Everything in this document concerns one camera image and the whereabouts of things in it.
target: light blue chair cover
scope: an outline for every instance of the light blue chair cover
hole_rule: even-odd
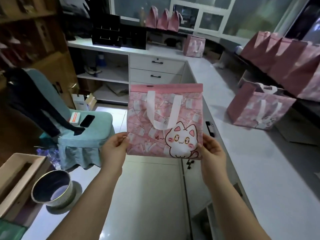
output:
[[[77,164],[83,168],[88,168],[90,164],[100,167],[99,148],[115,133],[112,126],[112,115],[107,112],[69,109],[52,84],[41,72],[36,69],[26,69],[25,71],[34,81],[42,95],[67,121],[69,121],[72,112],[81,113],[80,123],[87,115],[95,116],[90,126],[81,135],[74,136],[73,131],[61,126],[45,112],[60,131],[60,134],[53,139],[58,143],[62,169],[67,170]]]

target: white cat illustration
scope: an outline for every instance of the white cat illustration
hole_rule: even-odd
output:
[[[165,137],[165,142],[170,147],[170,155],[177,158],[196,158],[198,152],[193,152],[197,149],[197,129],[194,124],[184,127],[179,121]]]

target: black desk organizer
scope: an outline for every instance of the black desk organizer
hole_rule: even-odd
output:
[[[252,64],[250,61],[242,58],[241,56],[235,54],[234,52],[230,52],[225,49],[225,52],[232,55],[239,61],[240,64],[244,66],[246,70],[248,70],[251,74],[255,75],[261,83],[268,86],[276,86],[278,88],[283,88],[280,84],[274,81],[270,76],[266,73],[262,72],[258,67]],[[295,98],[294,95],[285,91],[284,93],[287,96]],[[298,111],[302,116],[304,116],[307,120],[309,120],[313,125],[320,129],[320,103],[315,101],[309,101],[297,98],[297,101],[293,104],[292,108]]]
[[[120,16],[101,14],[92,20],[92,44],[146,49],[147,29],[120,23]]]

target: white countertop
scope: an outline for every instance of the white countertop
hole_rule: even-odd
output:
[[[92,45],[91,39],[68,46],[187,61],[196,82],[204,84],[203,97],[259,223],[272,239],[320,239],[320,180],[314,174],[320,172],[320,149],[289,143],[275,128],[232,125],[226,109],[237,81],[230,71],[165,47],[110,48]]]

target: black phone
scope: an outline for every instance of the black phone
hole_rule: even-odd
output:
[[[85,127],[88,128],[89,125],[92,123],[92,121],[94,120],[95,116],[94,115],[87,115],[84,120],[81,122],[80,126],[81,127]]]

